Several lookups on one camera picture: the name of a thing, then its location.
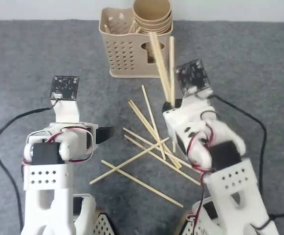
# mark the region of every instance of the white bracket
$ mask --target white bracket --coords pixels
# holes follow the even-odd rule
[[[244,235],[250,225],[259,228],[269,219],[249,159],[244,159],[241,163],[206,175],[204,183],[212,197],[224,235]],[[239,204],[232,198],[235,193],[240,196]],[[193,206],[193,213],[196,213],[197,208],[198,203]],[[261,235],[279,234],[273,221],[258,233]]]

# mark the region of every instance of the gray carpet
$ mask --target gray carpet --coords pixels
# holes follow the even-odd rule
[[[172,235],[183,214],[199,200],[200,188],[152,156],[143,156],[124,170],[179,201],[183,209],[118,173],[88,184],[108,170],[101,159],[118,165],[140,151],[124,140],[122,127],[153,141],[127,104],[133,99],[147,114],[142,84],[161,135],[167,136],[160,80],[111,78],[97,26],[98,22],[76,20],[0,22],[0,128],[19,113],[47,106],[53,75],[79,75],[81,120],[112,125],[117,131],[91,161],[75,166],[75,192],[95,196],[120,235]],[[269,212],[284,212],[284,23],[176,22],[174,35],[177,64],[201,58],[215,92],[266,124],[264,201]],[[247,156],[258,172],[260,127],[221,103],[213,104],[245,139]],[[0,156],[20,189],[26,135],[53,120],[53,111],[25,117],[0,139]],[[276,223],[284,235],[284,219]],[[0,235],[18,233],[16,198],[0,169]]]

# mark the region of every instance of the metal base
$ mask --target metal base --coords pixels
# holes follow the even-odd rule
[[[116,235],[107,214],[101,213],[94,225],[93,235]]]

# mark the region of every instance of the beige basket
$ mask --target beige basket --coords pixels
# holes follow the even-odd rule
[[[149,36],[140,33],[128,34],[133,19],[131,8],[105,8],[102,11],[99,31],[105,44],[110,74],[119,78],[159,78],[157,66],[150,57],[152,52],[145,49],[145,44],[150,44]],[[105,25],[111,33],[105,32]],[[172,29],[173,26],[169,32],[158,35],[165,64],[169,59],[169,36]]]

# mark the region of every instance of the stacked paper cups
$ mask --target stacked paper cups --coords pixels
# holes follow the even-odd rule
[[[163,34],[171,30],[172,13],[169,0],[135,0],[134,21],[139,32]]]

